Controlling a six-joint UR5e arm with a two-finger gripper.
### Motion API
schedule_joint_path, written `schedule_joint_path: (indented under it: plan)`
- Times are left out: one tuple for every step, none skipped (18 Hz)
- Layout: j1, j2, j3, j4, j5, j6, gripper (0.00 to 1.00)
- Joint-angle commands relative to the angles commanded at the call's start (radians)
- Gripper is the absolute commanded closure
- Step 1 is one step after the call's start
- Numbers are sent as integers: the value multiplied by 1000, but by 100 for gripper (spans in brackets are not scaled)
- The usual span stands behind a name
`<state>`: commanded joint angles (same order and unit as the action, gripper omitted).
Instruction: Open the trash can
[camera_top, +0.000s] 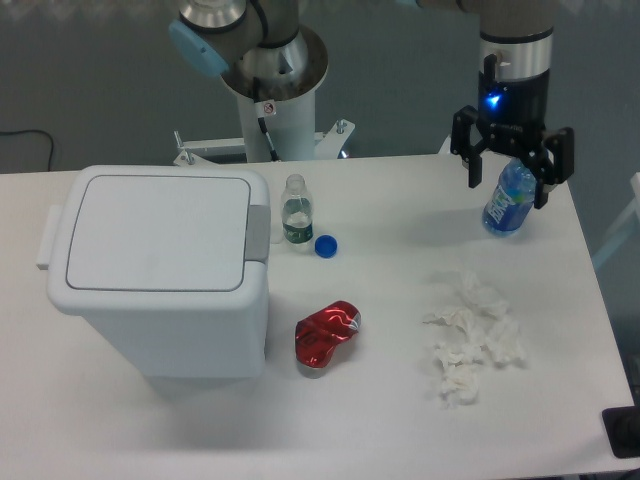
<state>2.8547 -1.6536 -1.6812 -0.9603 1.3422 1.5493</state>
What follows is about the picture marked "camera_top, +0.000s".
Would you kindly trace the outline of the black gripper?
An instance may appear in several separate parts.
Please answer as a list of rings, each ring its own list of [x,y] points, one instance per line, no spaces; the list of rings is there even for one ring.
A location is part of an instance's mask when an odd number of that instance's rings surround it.
[[[462,159],[468,187],[483,178],[481,154],[489,150],[520,156],[535,178],[534,208],[542,209],[550,192],[574,173],[574,129],[545,130],[550,71],[518,80],[498,81],[479,73],[478,110],[467,105],[453,115],[450,152]],[[475,127],[481,139],[473,144]]]

